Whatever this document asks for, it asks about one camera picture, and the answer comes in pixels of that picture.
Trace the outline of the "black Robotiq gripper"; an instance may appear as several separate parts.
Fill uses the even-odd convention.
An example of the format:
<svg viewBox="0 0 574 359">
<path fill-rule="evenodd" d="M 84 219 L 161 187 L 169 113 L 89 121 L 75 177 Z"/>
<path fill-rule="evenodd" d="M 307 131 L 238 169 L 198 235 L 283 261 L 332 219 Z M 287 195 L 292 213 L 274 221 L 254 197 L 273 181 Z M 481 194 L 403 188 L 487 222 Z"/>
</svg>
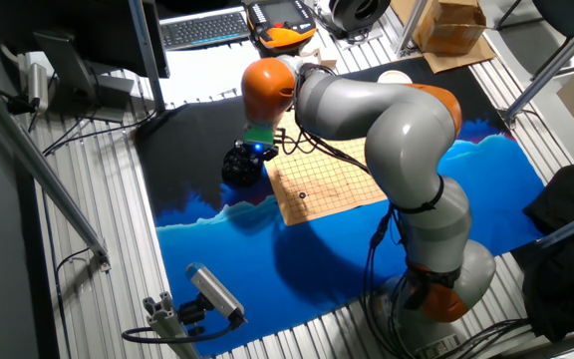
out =
<svg viewBox="0 0 574 359">
<path fill-rule="evenodd" d="M 240 160 L 265 162 L 269 157 L 269 148 L 263 143 L 236 141 L 233 150 Z"/>
</svg>

